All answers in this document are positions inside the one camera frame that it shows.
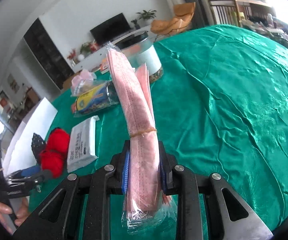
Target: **television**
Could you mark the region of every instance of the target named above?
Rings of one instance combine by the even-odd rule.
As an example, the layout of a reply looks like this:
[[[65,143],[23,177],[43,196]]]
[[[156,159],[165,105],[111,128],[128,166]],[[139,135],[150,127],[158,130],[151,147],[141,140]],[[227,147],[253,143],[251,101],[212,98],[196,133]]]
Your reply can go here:
[[[120,13],[91,29],[94,39],[99,45],[112,41],[115,37],[131,29],[124,14]]]

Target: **green tablecloth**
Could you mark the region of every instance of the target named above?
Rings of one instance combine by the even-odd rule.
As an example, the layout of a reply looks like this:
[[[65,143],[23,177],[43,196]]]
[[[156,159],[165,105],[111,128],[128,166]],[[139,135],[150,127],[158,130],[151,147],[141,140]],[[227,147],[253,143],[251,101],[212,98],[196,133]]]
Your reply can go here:
[[[288,49],[248,30],[216,25],[154,44],[164,76],[151,85],[158,138],[168,153],[194,172],[220,173],[272,230],[288,215]],[[73,126],[74,98],[66,91],[50,130]],[[76,171],[109,163],[128,139],[120,105],[97,113],[98,160]],[[67,172],[34,192],[34,209]],[[123,197],[111,199],[112,239],[131,239],[121,228]],[[145,238],[174,239],[175,228]]]

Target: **white tissue pack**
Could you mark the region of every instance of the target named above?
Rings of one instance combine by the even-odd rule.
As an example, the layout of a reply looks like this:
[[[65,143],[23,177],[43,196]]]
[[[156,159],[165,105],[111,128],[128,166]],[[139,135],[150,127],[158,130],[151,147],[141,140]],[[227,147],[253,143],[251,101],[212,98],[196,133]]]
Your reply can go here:
[[[98,120],[99,117],[95,115],[73,127],[67,156],[69,173],[98,158],[95,155],[95,122]]]

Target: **red yarn ball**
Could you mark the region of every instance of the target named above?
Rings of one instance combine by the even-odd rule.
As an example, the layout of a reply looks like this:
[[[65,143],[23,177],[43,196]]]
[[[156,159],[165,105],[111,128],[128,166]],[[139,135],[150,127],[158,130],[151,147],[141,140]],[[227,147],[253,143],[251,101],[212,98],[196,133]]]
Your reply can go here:
[[[64,159],[66,159],[68,154],[69,139],[70,136],[66,131],[56,128],[51,132],[45,149],[48,151],[57,151],[62,154]]]
[[[44,150],[40,153],[42,170],[50,170],[53,178],[61,176],[64,168],[64,159],[61,153]]]

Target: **metal rivet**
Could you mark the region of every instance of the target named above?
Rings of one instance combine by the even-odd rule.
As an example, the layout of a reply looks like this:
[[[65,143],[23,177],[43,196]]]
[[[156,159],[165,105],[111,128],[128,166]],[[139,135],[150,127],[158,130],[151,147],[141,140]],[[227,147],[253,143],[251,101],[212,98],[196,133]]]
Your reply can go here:
[[[213,178],[213,179],[216,179],[216,180],[219,180],[219,179],[221,179],[221,175],[218,174],[218,173],[213,173],[213,174],[212,174],[212,178]]]
[[[177,171],[183,171],[183,170],[184,170],[184,166],[183,166],[183,165],[176,165],[176,166],[175,166],[175,170],[177,170]]]
[[[71,173],[71,174],[69,174],[69,175],[67,176],[67,179],[68,179],[68,180],[75,180],[76,178],[77,178],[77,175],[74,174],[74,173]]]
[[[112,171],[114,169],[114,166],[111,164],[107,164],[107,165],[105,165],[104,169],[105,169],[105,171]]]

